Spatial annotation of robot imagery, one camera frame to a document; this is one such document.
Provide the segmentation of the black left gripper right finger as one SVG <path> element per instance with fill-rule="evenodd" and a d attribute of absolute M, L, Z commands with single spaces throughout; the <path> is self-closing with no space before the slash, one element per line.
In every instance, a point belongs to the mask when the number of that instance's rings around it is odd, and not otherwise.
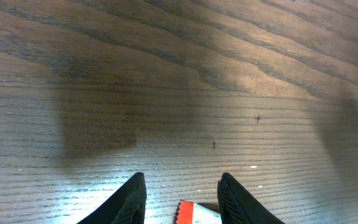
<path fill-rule="evenodd" d="M 227 172 L 218 182 L 218 203 L 222 224 L 284 224 Z"/>

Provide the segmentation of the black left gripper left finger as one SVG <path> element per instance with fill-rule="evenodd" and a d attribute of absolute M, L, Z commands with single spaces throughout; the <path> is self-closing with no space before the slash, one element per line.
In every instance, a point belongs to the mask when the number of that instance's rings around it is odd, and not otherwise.
<path fill-rule="evenodd" d="M 144 174 L 137 172 L 78 224 L 144 224 L 146 200 Z"/>

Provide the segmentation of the red Nescafe stick sachet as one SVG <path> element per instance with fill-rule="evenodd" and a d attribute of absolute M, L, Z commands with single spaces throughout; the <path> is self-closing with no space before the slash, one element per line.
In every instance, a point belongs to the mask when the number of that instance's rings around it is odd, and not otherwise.
<path fill-rule="evenodd" d="M 221 224 L 221 215 L 198 203 L 180 200 L 175 224 Z"/>

